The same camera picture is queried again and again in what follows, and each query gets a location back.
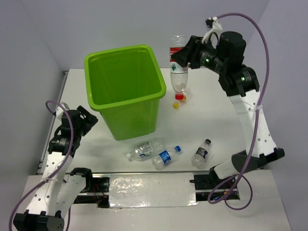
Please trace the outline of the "red label bottle red cap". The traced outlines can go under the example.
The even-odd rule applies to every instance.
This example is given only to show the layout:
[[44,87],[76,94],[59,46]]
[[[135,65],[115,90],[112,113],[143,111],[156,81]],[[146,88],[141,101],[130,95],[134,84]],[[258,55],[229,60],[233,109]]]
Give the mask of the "red label bottle red cap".
[[188,68],[181,67],[177,62],[173,61],[171,59],[171,55],[180,51],[185,45],[185,37],[183,35],[175,35],[171,39],[171,45],[169,49],[171,85],[175,92],[175,99],[178,101],[183,99],[183,92],[187,86]]

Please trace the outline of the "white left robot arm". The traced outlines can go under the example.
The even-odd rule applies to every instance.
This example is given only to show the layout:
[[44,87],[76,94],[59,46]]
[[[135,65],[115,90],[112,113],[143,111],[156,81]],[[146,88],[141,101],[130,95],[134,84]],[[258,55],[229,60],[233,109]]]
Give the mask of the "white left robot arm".
[[46,166],[40,182],[24,195],[33,194],[25,211],[15,210],[10,218],[10,227],[18,231],[63,231],[69,224],[70,207],[81,191],[89,192],[94,187],[89,168],[74,168],[64,180],[76,150],[84,137],[98,122],[96,116],[82,106],[70,110],[62,103],[53,113],[61,124],[48,145]]

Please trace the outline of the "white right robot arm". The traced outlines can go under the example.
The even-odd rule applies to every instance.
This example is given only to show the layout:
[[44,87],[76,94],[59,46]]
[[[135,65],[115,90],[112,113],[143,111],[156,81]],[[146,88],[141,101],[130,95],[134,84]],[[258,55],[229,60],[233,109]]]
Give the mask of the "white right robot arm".
[[231,159],[210,169],[209,183],[222,187],[226,178],[258,169],[285,156],[277,147],[268,129],[262,108],[257,104],[260,97],[259,82],[255,71],[244,65],[246,41],[237,32],[227,31],[220,35],[216,47],[201,37],[191,36],[188,43],[171,55],[181,67],[192,69],[205,67],[219,75],[218,81],[226,92],[240,120],[246,150],[233,154]]

